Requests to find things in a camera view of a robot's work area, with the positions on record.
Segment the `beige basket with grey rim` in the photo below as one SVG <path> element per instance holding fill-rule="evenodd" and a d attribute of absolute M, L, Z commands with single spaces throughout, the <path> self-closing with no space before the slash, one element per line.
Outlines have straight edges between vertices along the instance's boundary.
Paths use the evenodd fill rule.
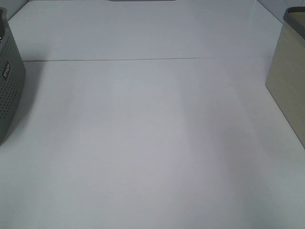
<path fill-rule="evenodd" d="M 265 85 L 305 145 L 305 8 L 285 10 Z"/>

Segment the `grey perforated plastic basket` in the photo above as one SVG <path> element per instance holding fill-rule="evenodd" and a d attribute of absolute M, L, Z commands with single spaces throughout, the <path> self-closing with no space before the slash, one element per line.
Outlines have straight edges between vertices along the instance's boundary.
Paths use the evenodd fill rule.
<path fill-rule="evenodd" d="M 0 9 L 0 141 L 3 142 L 16 114 L 26 70 L 11 32 L 7 9 Z"/>

